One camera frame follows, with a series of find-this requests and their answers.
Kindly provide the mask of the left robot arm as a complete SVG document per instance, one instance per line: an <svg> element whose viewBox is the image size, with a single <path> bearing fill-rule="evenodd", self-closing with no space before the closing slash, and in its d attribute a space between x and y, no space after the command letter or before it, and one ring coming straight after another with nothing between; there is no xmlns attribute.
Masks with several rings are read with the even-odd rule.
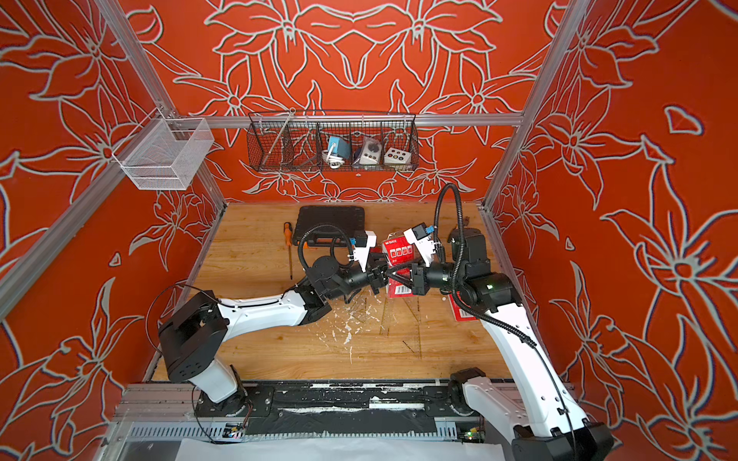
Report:
<svg viewBox="0 0 738 461"><path fill-rule="evenodd" d="M378 293L388 284L388 268L386 256L380 253L370 253L365 265L354 262L347 268L324 255L282 294L232 300L202 291L159 328L167 378L193 384L217 405L233 397L243 400L238 374L217 358L223 343L269 328L316 323L332 310L332 300L349 302L365 287Z"/></svg>

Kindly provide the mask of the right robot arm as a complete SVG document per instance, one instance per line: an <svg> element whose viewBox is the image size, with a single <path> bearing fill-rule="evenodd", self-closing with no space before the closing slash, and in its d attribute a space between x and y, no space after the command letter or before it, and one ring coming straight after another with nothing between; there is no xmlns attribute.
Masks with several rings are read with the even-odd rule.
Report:
<svg viewBox="0 0 738 461"><path fill-rule="evenodd" d="M507 397L481 370L469 368L451 377L450 399L462 411L478 413L504 438L510 460L606 459L614 447L610 429L590 420L553 369L514 283L492 272L484 235L466 230L459 189L445 184L436 203L441 205L448 193L457 213L451 251L443 248L438 224L416 226L405 237L421 261L398 264L387 274L416 296L437 289L479 320L519 394L517 400Z"/></svg>

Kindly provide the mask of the red ruler set package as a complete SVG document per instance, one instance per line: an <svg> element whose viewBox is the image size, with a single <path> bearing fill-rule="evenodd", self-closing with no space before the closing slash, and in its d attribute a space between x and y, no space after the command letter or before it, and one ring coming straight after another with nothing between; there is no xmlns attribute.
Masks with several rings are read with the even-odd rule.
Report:
<svg viewBox="0 0 738 461"><path fill-rule="evenodd" d="M407 238L401 232L392 232L382 242L382 251L390 267L411 262L415 257L414 246L407 242ZM409 287L394 279L389 279L386 290L390 299L413 297Z"/></svg>
<svg viewBox="0 0 738 461"><path fill-rule="evenodd" d="M453 317L457 322L472 322L477 320L474 315L461 309L452 297L449 297L449 304L453 313Z"/></svg>

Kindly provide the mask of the clear triangle ruler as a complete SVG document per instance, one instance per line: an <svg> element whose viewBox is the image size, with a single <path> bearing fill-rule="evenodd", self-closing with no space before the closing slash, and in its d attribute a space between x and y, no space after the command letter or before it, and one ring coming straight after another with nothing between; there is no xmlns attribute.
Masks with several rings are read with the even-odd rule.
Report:
<svg viewBox="0 0 738 461"><path fill-rule="evenodd" d="M420 325L422 321L420 300L417 297L405 297L401 299L402 312L407 313L407 322Z"/></svg>

